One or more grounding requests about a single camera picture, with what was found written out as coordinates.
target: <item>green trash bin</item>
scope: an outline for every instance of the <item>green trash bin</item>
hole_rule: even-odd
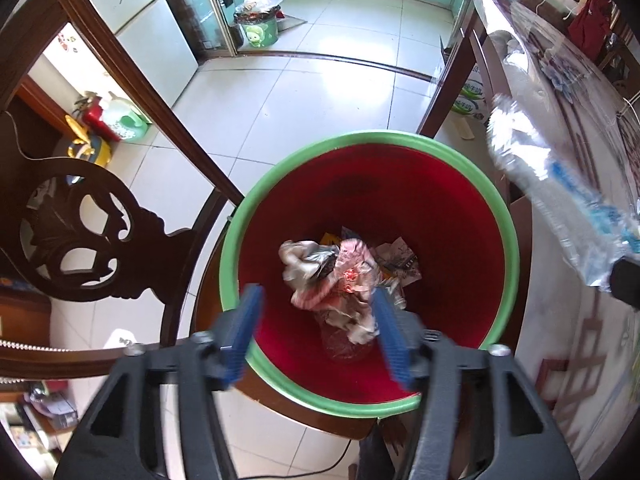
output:
[[[268,12],[244,12],[234,14],[234,21],[238,23],[249,44],[254,48],[270,46],[278,41],[278,22],[276,13],[280,6]]]

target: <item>green rim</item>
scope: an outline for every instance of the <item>green rim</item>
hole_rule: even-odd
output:
[[[494,184],[480,171],[468,158],[456,152],[449,146],[441,144],[428,137],[394,131],[362,131],[333,137],[310,144],[301,150],[289,155],[283,161],[271,168],[254,186],[236,210],[229,230],[226,233],[220,261],[220,297],[223,310],[231,310],[236,307],[239,300],[238,283],[238,257],[242,238],[258,204],[284,176],[304,164],[306,161],[322,155],[330,150],[353,146],[356,144],[392,144],[404,146],[419,152],[428,153],[446,162],[462,173],[484,197],[485,202],[494,214],[502,246],[504,248],[504,288],[500,307],[495,316],[481,349],[498,341],[506,326],[518,287],[519,255],[516,231],[511,221],[511,215]],[[247,362],[258,375],[275,390],[285,397],[307,406],[318,412],[329,415],[348,416],[352,418],[374,418],[390,416],[413,410],[418,406],[420,397],[410,396],[405,399],[381,402],[378,404],[353,404],[327,399],[313,392],[305,390],[280,370],[278,370],[260,347],[252,342],[247,353]]]

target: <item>screw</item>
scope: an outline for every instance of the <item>screw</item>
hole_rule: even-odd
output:
[[[489,354],[496,357],[505,357],[511,355],[511,349],[507,345],[491,345],[489,346]]]
[[[211,343],[213,341],[211,332],[206,330],[203,332],[194,332],[191,334],[191,339],[196,343]]]
[[[145,352],[146,349],[142,343],[133,343],[124,347],[124,355],[128,356],[142,355]]]
[[[422,332],[422,337],[426,341],[437,341],[440,339],[440,332],[437,330],[425,330]]]

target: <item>electrical cord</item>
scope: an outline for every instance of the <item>electrical cord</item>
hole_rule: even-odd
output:
[[[264,479],[267,479],[267,478],[279,478],[279,479],[302,478],[303,476],[312,476],[312,475],[319,475],[319,474],[322,474],[322,473],[326,473],[327,471],[331,471],[331,469],[333,469],[334,467],[336,467],[340,463],[340,461],[347,454],[347,450],[349,449],[350,445],[351,445],[351,440],[347,442],[347,447],[344,448],[344,451],[340,455],[340,458],[335,462],[335,464],[333,464],[332,466],[329,466],[326,469],[322,469],[320,471],[312,471],[311,473],[300,473],[299,475],[284,475],[284,476],[278,476],[278,475],[244,476],[242,478],[239,478],[238,480],[264,480]]]

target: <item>crumpled paper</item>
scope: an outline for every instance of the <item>crumpled paper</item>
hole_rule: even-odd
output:
[[[287,265],[283,277],[294,288],[291,303],[344,329],[350,342],[366,344],[378,335],[367,302],[380,281],[380,268],[362,240],[350,239],[341,242],[331,271],[314,278],[321,271],[308,256],[318,248],[314,242],[290,241],[280,247],[280,258]]]
[[[394,274],[400,280],[400,285],[407,286],[422,279],[418,257],[402,240],[396,238],[392,244],[382,244],[375,248],[374,256],[380,267]]]

